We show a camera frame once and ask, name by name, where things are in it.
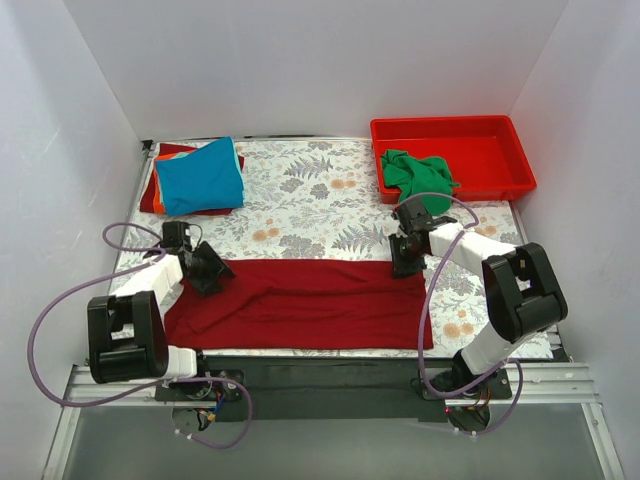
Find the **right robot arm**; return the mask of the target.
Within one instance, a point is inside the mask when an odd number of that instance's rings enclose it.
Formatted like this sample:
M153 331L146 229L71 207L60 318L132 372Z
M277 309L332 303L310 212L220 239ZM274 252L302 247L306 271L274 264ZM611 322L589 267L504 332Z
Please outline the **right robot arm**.
M488 324L455 354L450 369L425 382L429 393L451 398L476 389L522 344L567 317L568 305L541 245L516 246L489 239L452 217L429 213L419 196L401 202L392 217L402 232L389 236L395 278L421 272L427 255L441 259L421 312L420 345L430 299L447 261L475 274L484 284Z

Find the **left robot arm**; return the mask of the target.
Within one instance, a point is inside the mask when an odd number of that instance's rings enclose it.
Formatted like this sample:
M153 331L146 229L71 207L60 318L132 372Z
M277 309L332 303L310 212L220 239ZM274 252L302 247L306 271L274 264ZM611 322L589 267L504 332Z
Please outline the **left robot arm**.
M221 281L235 276L205 241L192 241L192 225L162 225L161 258L150 263L110 296L88 303L89 366L98 384L138 379L182 380L198 373L194 349L168 343L160 305L186 281L202 297L223 290Z

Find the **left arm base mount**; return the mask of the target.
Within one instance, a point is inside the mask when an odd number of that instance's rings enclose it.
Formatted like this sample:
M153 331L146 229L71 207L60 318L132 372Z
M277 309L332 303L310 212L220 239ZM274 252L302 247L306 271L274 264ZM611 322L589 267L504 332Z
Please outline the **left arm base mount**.
M206 371L206 381L188 381L180 379L155 389L153 398L159 402L216 402L225 398L236 402L243 394L237 384L243 384L245 373L243 370L226 369Z

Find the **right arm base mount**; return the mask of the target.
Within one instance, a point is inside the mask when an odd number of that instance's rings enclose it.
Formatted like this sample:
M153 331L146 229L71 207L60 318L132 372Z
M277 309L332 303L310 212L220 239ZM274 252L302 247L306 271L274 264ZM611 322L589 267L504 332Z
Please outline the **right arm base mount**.
M451 368L427 368L426 372L432 387L441 392L452 392L468 383L467 380L457 379ZM439 399L438 396L431 394L426 388L423 375L420 372L410 381L410 386L425 400ZM473 401L509 400L516 392L517 387L518 381L511 382L506 370L500 369L482 383L466 390L464 393L454 397L454 399Z

